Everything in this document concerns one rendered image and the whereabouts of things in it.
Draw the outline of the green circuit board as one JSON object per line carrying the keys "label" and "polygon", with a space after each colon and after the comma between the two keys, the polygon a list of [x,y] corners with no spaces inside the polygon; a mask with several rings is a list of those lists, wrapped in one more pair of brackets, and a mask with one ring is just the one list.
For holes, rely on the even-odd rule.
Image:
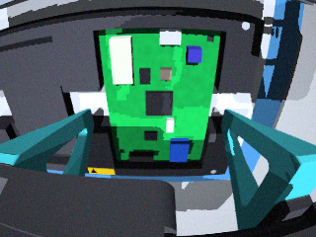
{"label": "green circuit board", "polygon": [[[200,160],[220,32],[178,28],[99,30],[118,161]],[[213,36],[213,41],[206,41],[207,36]]]}

